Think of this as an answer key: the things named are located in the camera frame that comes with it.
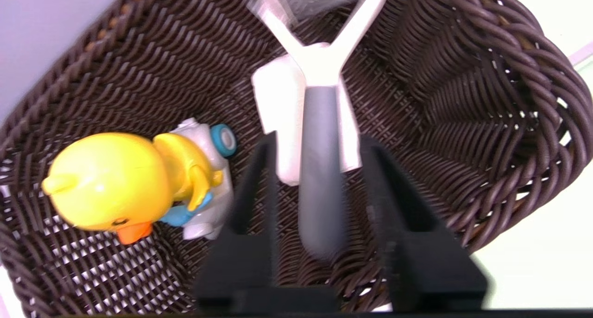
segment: basket wall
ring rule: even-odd
[[[189,312],[209,243],[163,224],[123,247],[73,229],[40,190],[55,155],[99,132],[150,138],[181,120],[228,123],[241,179],[262,136],[250,76],[283,50],[247,0],[117,0],[27,94],[0,130],[0,248],[30,316]],[[331,42],[349,10],[297,29]],[[383,142],[473,252],[555,197],[591,160],[583,80],[516,0],[388,0],[343,71],[363,134]],[[359,172],[348,174],[349,251],[330,267],[280,196],[281,285],[324,284],[343,310],[387,303]],[[252,232],[261,230],[261,203]]]

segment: toy figure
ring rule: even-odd
[[[152,223],[184,226],[184,238],[214,239],[233,200],[228,161],[237,141],[224,124],[184,121],[150,140],[95,134],[66,147],[42,188],[58,214],[80,229],[116,232],[122,244]],[[171,207],[175,201],[187,204]]]

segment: white plastic object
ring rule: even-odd
[[[335,86],[341,69],[371,26],[386,0],[359,0],[332,44],[305,50],[289,29],[295,20],[284,0],[256,0],[248,7],[270,29],[282,47],[302,69],[307,86]]]
[[[314,44],[307,48],[322,47]],[[298,185],[301,168],[301,136],[303,132],[303,100],[307,81],[294,60],[282,56],[260,67],[252,75],[261,126],[265,134],[277,132],[278,157],[276,172],[287,185]],[[340,117],[341,171],[360,168],[359,131],[350,97],[340,78],[338,85]]]
[[[183,226],[183,239],[189,240],[201,236],[210,240],[216,239],[233,203],[233,183],[228,161],[216,150],[210,137],[210,126],[207,124],[200,124],[195,119],[187,119],[172,130],[172,133],[185,136],[198,145],[204,151],[213,170],[224,173],[222,183],[212,187],[214,196],[212,201]],[[234,139],[228,142],[235,145],[237,143]]]

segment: gray handle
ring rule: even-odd
[[[336,87],[305,91],[298,228],[305,250],[330,260],[347,242]]]

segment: yellow duck toy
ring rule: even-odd
[[[122,244],[150,235],[152,223],[184,225],[212,200],[222,172],[178,134],[150,140],[124,133],[95,134],[65,148],[42,189],[58,214],[80,229],[116,232]],[[187,206],[171,208],[174,201]]]

